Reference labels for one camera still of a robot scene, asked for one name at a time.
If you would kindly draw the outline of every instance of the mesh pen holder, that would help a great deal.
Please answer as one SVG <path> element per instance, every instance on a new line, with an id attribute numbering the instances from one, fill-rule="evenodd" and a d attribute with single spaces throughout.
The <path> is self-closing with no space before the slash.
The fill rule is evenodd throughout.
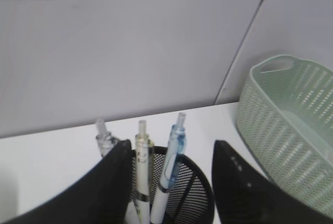
<path id="1" fill-rule="evenodd" d="M 153 204 L 167 148 L 155 147 L 150 206 Z M 135 151 L 133 150 L 133 189 L 135 190 Z M 180 170 L 166 205 L 164 224 L 211 224 L 214 218 L 214 198 L 207 178 L 187 156 L 180 159 Z"/>

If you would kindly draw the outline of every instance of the gray wall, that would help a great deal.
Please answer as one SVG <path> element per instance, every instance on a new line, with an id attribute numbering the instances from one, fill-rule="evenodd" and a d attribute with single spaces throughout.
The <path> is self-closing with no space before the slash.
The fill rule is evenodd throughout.
<path id="1" fill-rule="evenodd" d="M 332 0 L 265 0 L 224 81 L 216 103 L 237 101 L 251 66 L 292 54 L 333 70 Z"/>
<path id="2" fill-rule="evenodd" d="M 0 0 L 0 137 L 209 106 L 260 0 Z"/>

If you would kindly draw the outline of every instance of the basket handle hole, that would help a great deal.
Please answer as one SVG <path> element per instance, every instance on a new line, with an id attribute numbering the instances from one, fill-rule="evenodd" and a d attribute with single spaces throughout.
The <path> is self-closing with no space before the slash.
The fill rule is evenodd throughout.
<path id="1" fill-rule="evenodd" d="M 272 60 L 260 68 L 260 72 L 277 72 L 293 68 L 294 61 L 287 59 Z"/>

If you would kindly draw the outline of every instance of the black object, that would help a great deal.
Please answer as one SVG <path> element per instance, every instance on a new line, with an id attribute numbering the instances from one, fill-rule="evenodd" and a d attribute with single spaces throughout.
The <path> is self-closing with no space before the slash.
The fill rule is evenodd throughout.
<path id="1" fill-rule="evenodd" d="M 126 140 L 63 193 L 6 224 L 123 224 L 131 181 L 132 148 Z"/>
<path id="2" fill-rule="evenodd" d="M 216 141 L 213 191 L 223 224 L 333 224 L 269 182 L 226 141 Z"/>
<path id="3" fill-rule="evenodd" d="M 167 148 L 155 147 L 153 188 L 150 191 L 152 206 L 156 186 L 160 179 Z M 135 189 L 135 151 L 133 150 L 133 189 Z M 211 224 L 214 219 L 214 198 L 212 189 L 201 169 L 187 156 L 179 157 L 180 169 L 174 188 L 166 205 L 163 223 Z"/>

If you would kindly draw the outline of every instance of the wall seam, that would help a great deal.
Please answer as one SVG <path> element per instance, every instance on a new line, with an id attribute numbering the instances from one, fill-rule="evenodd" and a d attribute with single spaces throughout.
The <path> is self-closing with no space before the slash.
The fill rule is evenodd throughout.
<path id="1" fill-rule="evenodd" d="M 232 59 L 232 61 L 231 61 L 231 64 L 230 64 L 230 66 L 229 66 L 229 68 L 228 68 L 228 70 L 227 70 L 227 72 L 226 72 L 226 75 L 224 76 L 224 78 L 223 78 L 223 80 L 222 80 L 222 84 L 221 84 L 221 86 L 220 86 L 220 88 L 219 88 L 219 91 L 217 92 L 217 95 L 216 95 L 216 97 L 215 97 L 215 100 L 214 100 L 213 105 L 216 105 L 216 104 L 217 104 L 217 102 L 218 102 L 220 96 L 221 96 L 222 93 L 223 93 L 223 86 L 224 86 L 225 82 L 227 81 L 228 77 L 230 76 L 230 72 L 231 72 L 231 70 L 232 70 L 233 67 L 235 66 L 235 63 L 236 63 L 235 61 L 236 61 L 237 58 L 239 57 L 239 54 L 240 54 L 240 51 L 241 51 L 241 49 L 242 49 L 242 47 L 243 47 L 243 45 L 244 45 L 244 42 L 245 42 L 245 40 L 247 39 L 250 30 L 252 29 L 252 26 L 253 26 L 254 20 L 256 19 L 257 14 L 258 14 L 258 12 L 259 12 L 259 10 L 260 10 L 260 8 L 261 8 L 261 6 L 262 6 L 262 4 L 263 4 L 264 1 L 265 1 L 265 0 L 260 0 L 259 3 L 258 3 L 258 6 L 257 6 L 257 8 L 256 8 L 256 10 L 255 10 L 255 12 L 254 12 L 254 14 L 253 14 L 251 20 L 250 20 L 250 23 L 249 23 L 247 29 L 245 30 L 245 34 L 244 34 L 243 38 L 241 39 L 240 44 L 239 44 L 239 46 L 238 46 L 238 48 L 237 48 L 237 50 L 236 50 L 236 52 L 235 52 L 235 55 L 234 55 L 234 57 L 233 57 L 233 59 Z"/>

